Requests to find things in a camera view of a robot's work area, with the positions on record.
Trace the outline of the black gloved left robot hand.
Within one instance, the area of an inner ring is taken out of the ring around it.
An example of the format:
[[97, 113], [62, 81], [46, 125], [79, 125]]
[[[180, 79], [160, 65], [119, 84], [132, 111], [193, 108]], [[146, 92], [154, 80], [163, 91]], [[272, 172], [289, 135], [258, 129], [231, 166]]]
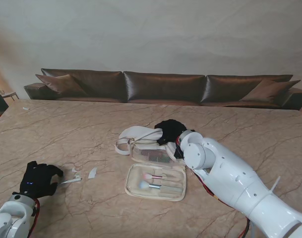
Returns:
[[31, 161], [27, 164], [19, 193], [32, 199], [52, 196], [58, 186], [57, 182], [51, 182], [54, 176], [62, 178], [63, 171], [54, 165], [38, 164], [36, 161]]

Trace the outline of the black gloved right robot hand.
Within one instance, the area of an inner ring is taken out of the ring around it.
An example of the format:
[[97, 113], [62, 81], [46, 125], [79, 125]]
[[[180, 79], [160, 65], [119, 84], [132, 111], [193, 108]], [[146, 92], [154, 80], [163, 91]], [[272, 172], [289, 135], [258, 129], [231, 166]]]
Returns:
[[157, 140], [159, 145], [176, 142], [177, 138], [187, 130], [184, 124], [174, 119], [164, 120], [156, 124], [154, 128], [162, 130], [162, 136]]

